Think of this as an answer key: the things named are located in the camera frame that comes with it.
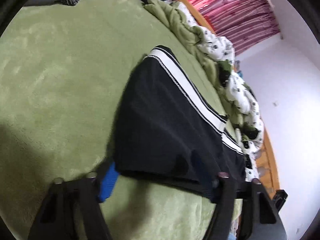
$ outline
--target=green bedsheet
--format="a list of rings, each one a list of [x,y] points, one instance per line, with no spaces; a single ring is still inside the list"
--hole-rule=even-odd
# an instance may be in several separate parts
[[[196,58],[139,0],[28,7],[12,20],[0,38],[0,215],[18,239],[27,238],[54,178],[75,179],[110,154],[106,145],[130,72],[159,44],[172,49],[207,102],[225,114]],[[101,209],[114,240],[195,240],[214,205],[120,176]]]

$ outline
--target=pink curtain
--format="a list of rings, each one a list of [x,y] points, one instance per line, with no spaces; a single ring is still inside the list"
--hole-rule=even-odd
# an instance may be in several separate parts
[[[280,32],[267,0],[188,0],[240,54]]]

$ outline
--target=curtain fold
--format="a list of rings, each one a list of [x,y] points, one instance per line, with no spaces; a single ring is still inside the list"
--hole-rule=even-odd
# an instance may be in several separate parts
[[[240,54],[280,32],[267,0],[189,0],[210,22],[217,35],[226,36]]]

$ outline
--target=wooden bed frame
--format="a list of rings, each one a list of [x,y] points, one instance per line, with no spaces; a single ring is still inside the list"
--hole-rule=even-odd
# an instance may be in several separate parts
[[[215,33],[212,26],[207,22],[207,20],[196,10],[188,0],[178,0],[186,5],[190,13],[193,15],[195,20],[199,25],[208,28],[212,33]],[[257,167],[265,167],[268,172],[260,178],[260,181],[266,187],[270,198],[273,198],[276,190],[280,189],[280,183],[278,178],[278,170],[276,166],[275,156],[272,150],[271,142],[267,131],[264,133],[264,143],[261,148],[263,151],[262,156],[256,160]]]

